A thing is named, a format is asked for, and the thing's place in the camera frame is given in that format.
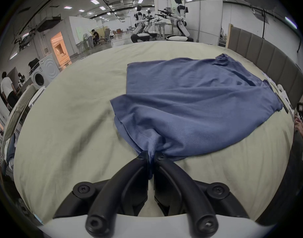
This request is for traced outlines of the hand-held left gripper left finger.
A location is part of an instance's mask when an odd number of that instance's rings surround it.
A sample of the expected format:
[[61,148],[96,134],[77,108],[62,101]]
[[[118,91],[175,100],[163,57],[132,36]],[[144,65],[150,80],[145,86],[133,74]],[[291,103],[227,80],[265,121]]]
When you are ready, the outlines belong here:
[[92,237],[111,237],[116,215],[137,217],[147,201],[148,166],[148,153],[142,152],[108,180],[75,184],[53,219],[86,215]]

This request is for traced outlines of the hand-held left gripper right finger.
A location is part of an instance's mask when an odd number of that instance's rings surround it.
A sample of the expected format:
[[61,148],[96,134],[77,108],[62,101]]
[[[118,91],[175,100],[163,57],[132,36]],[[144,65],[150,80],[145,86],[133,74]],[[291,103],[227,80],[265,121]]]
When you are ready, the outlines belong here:
[[186,214],[193,237],[211,237],[218,228],[216,215],[249,216],[224,183],[193,180],[176,163],[156,153],[154,161],[154,199],[164,216]]

